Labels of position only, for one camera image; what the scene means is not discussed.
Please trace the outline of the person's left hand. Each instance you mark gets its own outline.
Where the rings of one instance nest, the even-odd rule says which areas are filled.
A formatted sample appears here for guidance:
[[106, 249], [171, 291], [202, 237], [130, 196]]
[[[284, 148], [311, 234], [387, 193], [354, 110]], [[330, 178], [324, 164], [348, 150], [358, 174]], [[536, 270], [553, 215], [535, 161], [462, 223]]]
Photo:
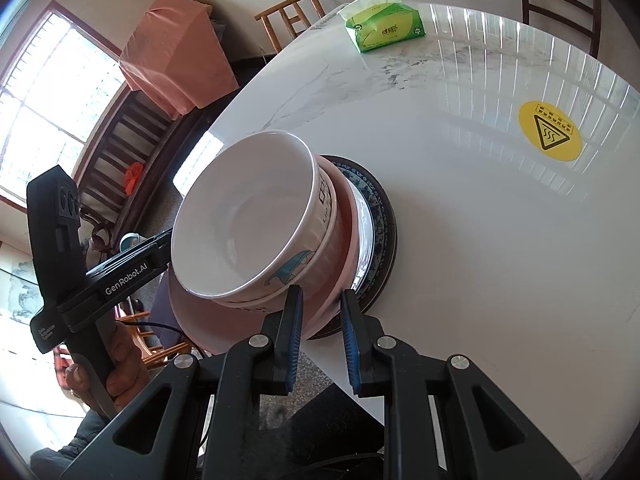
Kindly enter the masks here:
[[[134, 344], [130, 333], [122, 323], [115, 323], [115, 330], [110, 342], [110, 355], [115, 362], [115, 369], [108, 376], [106, 391], [113, 398], [114, 409], [121, 412], [150, 382], [150, 374], [146, 369], [140, 349]], [[100, 415], [105, 412], [96, 402], [91, 392], [90, 376], [76, 362], [66, 368], [65, 378], [75, 396]]]

